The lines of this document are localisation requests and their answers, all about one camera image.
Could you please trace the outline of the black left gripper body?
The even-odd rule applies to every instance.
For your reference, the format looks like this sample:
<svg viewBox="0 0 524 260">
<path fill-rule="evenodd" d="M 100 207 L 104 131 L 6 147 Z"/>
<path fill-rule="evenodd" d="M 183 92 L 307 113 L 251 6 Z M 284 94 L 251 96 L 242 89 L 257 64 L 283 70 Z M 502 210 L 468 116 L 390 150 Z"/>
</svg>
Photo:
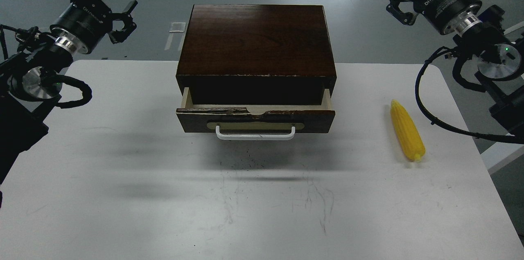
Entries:
<svg viewBox="0 0 524 260">
<path fill-rule="evenodd" d="M 67 32 L 81 42 L 79 53 L 90 54 L 113 27 L 111 9 L 102 0 L 72 0 L 50 26 L 55 34 Z"/>
</svg>

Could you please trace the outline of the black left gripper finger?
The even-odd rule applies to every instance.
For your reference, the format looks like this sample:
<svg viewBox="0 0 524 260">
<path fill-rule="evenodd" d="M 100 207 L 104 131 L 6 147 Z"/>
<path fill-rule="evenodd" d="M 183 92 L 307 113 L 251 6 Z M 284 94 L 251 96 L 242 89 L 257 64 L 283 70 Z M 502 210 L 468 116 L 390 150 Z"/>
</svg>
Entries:
<svg viewBox="0 0 524 260">
<path fill-rule="evenodd" d="M 136 29 L 137 25 L 133 21 L 131 12 L 138 5 L 138 1 L 131 1 L 121 13 L 111 13 L 110 21 L 120 21 L 123 23 L 123 27 L 120 30 L 111 30 L 108 33 L 112 44 L 123 43 Z"/>
</svg>

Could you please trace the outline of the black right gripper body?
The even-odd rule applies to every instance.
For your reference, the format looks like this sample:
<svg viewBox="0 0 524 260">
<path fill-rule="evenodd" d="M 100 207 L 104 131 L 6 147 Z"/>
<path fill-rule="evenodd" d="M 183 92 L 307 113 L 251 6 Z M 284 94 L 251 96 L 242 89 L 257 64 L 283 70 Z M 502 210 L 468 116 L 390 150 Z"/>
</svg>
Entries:
<svg viewBox="0 0 524 260">
<path fill-rule="evenodd" d="M 482 6 L 481 0 L 417 0 L 413 9 L 422 14 L 441 35 L 453 32 L 451 21 L 459 14 L 477 14 Z"/>
</svg>

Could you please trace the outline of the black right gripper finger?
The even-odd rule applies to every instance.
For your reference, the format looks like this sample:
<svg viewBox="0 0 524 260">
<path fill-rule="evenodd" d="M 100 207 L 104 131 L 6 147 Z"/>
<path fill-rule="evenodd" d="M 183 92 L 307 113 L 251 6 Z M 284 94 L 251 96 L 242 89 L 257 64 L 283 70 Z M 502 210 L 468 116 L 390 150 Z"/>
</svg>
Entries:
<svg viewBox="0 0 524 260">
<path fill-rule="evenodd" d="M 403 25 L 413 25 L 416 15 L 412 12 L 403 12 L 400 9 L 402 2 L 414 2 L 415 0 L 389 0 L 386 10 Z"/>
</svg>

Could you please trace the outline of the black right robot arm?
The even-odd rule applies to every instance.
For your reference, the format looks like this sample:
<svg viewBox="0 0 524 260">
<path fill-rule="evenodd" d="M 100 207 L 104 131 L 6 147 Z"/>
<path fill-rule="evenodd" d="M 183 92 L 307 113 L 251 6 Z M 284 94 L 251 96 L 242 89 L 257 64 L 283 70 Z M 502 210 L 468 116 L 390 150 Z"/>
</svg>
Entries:
<svg viewBox="0 0 524 260">
<path fill-rule="evenodd" d="M 441 35 L 455 34 L 456 47 L 440 47 L 425 60 L 415 82 L 415 98 L 432 124 L 454 133 L 506 144 L 523 144 L 523 87 L 506 94 L 498 81 L 523 75 L 523 38 L 509 40 L 501 26 L 504 10 L 497 5 L 479 13 L 481 0 L 389 0 L 387 11 L 403 25 L 413 25 L 421 14 Z M 467 90 L 488 93 L 494 100 L 490 114 L 508 132 L 494 135 L 465 131 L 439 120 L 423 105 L 420 83 L 425 70 L 441 55 L 455 57 L 452 76 Z"/>
</svg>

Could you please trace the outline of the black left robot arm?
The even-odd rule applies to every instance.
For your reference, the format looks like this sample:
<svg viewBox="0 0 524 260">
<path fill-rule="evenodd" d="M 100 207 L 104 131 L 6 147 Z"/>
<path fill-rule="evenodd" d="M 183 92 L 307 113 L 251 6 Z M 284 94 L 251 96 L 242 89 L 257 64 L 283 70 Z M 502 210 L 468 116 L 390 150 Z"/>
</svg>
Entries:
<svg viewBox="0 0 524 260">
<path fill-rule="evenodd" d="M 113 44 L 124 42 L 137 27 L 131 15 L 137 4 L 133 0 L 117 13 L 102 0 L 70 0 L 47 32 L 1 25 L 2 181 L 20 153 L 47 135 L 44 120 L 54 108 L 90 102 L 91 88 L 61 71 L 71 66 L 73 55 L 90 54 L 106 35 Z"/>
</svg>

